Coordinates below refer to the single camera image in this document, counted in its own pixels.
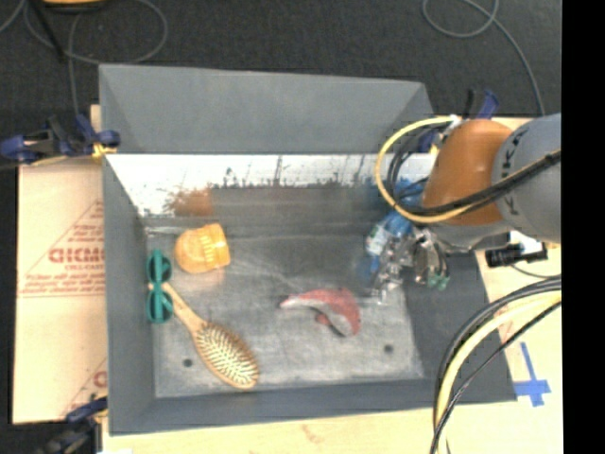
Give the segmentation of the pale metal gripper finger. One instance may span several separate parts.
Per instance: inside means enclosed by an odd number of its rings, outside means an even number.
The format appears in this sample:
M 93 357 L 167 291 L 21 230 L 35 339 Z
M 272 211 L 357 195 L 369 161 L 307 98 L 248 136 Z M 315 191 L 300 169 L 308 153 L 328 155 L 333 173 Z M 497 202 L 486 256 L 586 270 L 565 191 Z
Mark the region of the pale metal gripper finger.
M 377 273 L 372 280 L 372 297 L 379 305 L 385 305 L 389 302 L 389 297 L 393 292 L 401 289 L 403 284 L 403 275 L 397 272 Z
M 383 271 L 398 271 L 412 267 L 412 255 L 403 242 L 394 242 L 385 246 L 380 255 L 380 268 Z

